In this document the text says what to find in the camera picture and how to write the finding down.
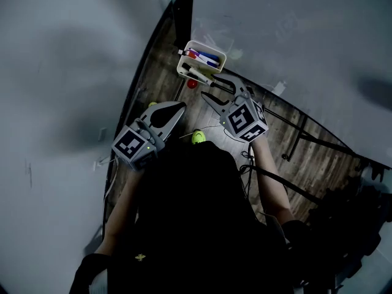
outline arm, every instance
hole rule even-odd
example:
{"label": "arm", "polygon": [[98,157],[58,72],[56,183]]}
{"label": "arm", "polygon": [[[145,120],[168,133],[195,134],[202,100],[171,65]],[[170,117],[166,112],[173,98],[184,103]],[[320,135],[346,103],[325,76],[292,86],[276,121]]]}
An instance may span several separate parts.
{"label": "arm", "polygon": [[[265,135],[256,138],[251,145],[256,166],[278,175]],[[257,173],[257,182],[260,199],[265,212],[276,217],[281,225],[290,220],[294,220],[284,186],[260,173]]]}
{"label": "arm", "polygon": [[143,172],[131,171],[117,204],[110,214],[105,227],[105,237],[96,250],[97,254],[111,255],[124,230],[135,220],[137,212],[136,189]]}

